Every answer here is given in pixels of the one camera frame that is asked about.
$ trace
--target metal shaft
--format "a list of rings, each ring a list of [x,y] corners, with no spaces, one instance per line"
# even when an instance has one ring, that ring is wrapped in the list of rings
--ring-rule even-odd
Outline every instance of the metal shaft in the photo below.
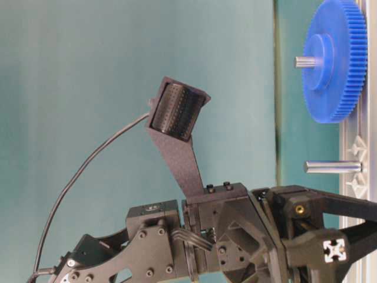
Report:
[[[358,173],[361,172],[361,162],[358,161],[306,161],[305,173]]]
[[[295,57],[296,68],[313,68],[316,66],[315,57]]]

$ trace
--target hex socket screw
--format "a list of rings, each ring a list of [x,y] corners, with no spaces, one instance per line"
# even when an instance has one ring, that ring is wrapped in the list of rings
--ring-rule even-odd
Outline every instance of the hex socket screw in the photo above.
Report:
[[[147,236],[147,232],[146,231],[140,231],[139,232],[139,239],[144,239],[146,236]]]
[[[145,273],[147,277],[152,277],[154,275],[154,271],[152,268],[148,269],[147,272]]]
[[[69,259],[69,260],[67,261],[67,265],[68,265],[68,267],[74,267],[75,264],[76,264],[76,262],[75,262],[73,259]]]
[[[89,274],[85,277],[85,282],[92,282],[93,280],[93,275]]]
[[[171,274],[173,273],[173,266],[172,265],[168,265],[165,269],[166,273],[168,274]]]
[[[159,229],[158,229],[158,234],[159,234],[160,236],[165,235],[165,228],[163,228],[163,227],[159,228]]]
[[[215,189],[214,189],[214,187],[213,187],[212,184],[208,184],[207,185],[207,190],[208,190],[209,193],[214,193],[215,192]]]
[[[71,279],[72,279],[73,281],[75,281],[75,280],[78,279],[79,276],[80,276],[80,274],[79,274],[78,272],[75,272],[75,273],[73,273],[73,274],[71,275]]]
[[[226,254],[226,248],[224,246],[222,246],[220,249],[219,249],[219,254],[220,255],[224,255]]]

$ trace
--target teal backdrop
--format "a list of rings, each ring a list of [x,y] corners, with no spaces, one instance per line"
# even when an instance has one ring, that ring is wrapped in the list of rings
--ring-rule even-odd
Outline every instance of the teal backdrop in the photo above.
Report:
[[[303,31],[307,19],[296,20]],[[288,40],[301,50],[301,35]],[[281,53],[291,64],[291,50]],[[103,140],[148,110],[164,75],[212,96],[193,133],[204,183],[275,185],[273,72],[272,0],[2,0],[1,282],[27,280],[62,187]],[[281,80],[299,97],[296,73]],[[302,128],[292,130],[299,137]],[[301,162],[291,157],[287,166]],[[182,198],[138,126],[102,152],[67,194],[41,267],[55,265],[84,233],[103,236],[124,227],[132,206]],[[225,282],[220,274],[202,279]]]
[[[317,124],[307,112],[301,71],[293,67],[303,53],[306,31],[322,0],[275,0],[275,95],[277,181],[339,193],[338,175],[305,174],[306,160],[339,160],[339,125]],[[339,218],[325,217],[327,227],[338,227]]]

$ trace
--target bolt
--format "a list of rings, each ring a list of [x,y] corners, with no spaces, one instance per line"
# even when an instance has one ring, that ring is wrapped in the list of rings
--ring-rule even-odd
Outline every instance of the bolt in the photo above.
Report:
[[[139,232],[139,239],[143,239],[147,236],[147,232],[146,231],[140,231]]]
[[[78,272],[75,272],[75,273],[73,273],[73,274],[71,275],[71,279],[72,279],[73,281],[75,281],[75,280],[78,279],[79,276],[80,276],[80,274],[79,274]]]
[[[76,262],[75,262],[73,259],[69,259],[69,260],[67,261],[67,265],[68,265],[69,267],[74,267],[75,264],[76,264]]]
[[[302,215],[305,213],[305,208],[302,205],[297,205],[295,210],[298,215]]]
[[[165,229],[161,227],[161,228],[158,230],[158,234],[159,234],[160,236],[165,235]]]
[[[220,249],[219,249],[219,254],[220,255],[224,255],[226,254],[226,248],[224,246],[222,246]]]
[[[168,265],[166,267],[165,271],[166,271],[166,273],[169,273],[169,274],[173,273],[173,266],[172,265]]]
[[[93,275],[91,274],[85,277],[85,282],[92,282],[92,280],[93,280]]]
[[[148,269],[147,272],[145,273],[147,277],[152,277],[154,275],[154,271],[152,268]]]

